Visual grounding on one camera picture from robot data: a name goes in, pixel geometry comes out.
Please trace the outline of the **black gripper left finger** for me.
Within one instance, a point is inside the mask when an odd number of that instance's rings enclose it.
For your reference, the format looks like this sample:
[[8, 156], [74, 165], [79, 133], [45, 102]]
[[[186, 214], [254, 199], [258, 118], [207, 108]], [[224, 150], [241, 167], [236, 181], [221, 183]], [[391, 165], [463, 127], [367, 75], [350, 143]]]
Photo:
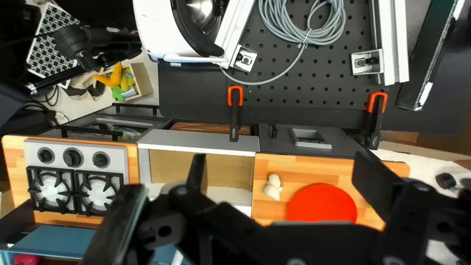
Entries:
[[96, 230], [82, 265], [139, 265], [136, 228], [148, 202], [142, 184], [124, 186]]

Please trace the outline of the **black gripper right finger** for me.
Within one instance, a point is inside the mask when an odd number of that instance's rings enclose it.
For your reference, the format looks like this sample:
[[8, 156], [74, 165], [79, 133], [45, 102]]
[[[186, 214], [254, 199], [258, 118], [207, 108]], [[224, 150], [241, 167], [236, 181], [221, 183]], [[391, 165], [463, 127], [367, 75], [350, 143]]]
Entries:
[[388, 220], [405, 181], [376, 155], [358, 152], [354, 164], [352, 184], [379, 217]]

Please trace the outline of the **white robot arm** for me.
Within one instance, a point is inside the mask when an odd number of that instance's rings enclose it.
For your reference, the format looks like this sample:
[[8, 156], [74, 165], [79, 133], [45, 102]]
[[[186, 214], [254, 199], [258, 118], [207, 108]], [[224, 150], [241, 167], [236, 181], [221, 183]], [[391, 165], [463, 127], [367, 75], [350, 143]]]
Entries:
[[[171, 0], [174, 24], [192, 49], [204, 58], [224, 56], [192, 18], [188, 0]], [[332, 12], [322, 28], [301, 31], [288, 16], [283, 0], [282, 15], [267, 21], [269, 30], [288, 41], [301, 44], [332, 44], [345, 31], [344, 0], [330, 3]], [[407, 265], [407, 258], [395, 255], [389, 231], [400, 212], [385, 231], [344, 223], [291, 223], [263, 227], [230, 203], [216, 203], [201, 192], [205, 155], [195, 155], [186, 184], [173, 187], [154, 202], [146, 199], [142, 184], [124, 186], [98, 228], [82, 265], [148, 265], [161, 246], [176, 245], [199, 265]]]

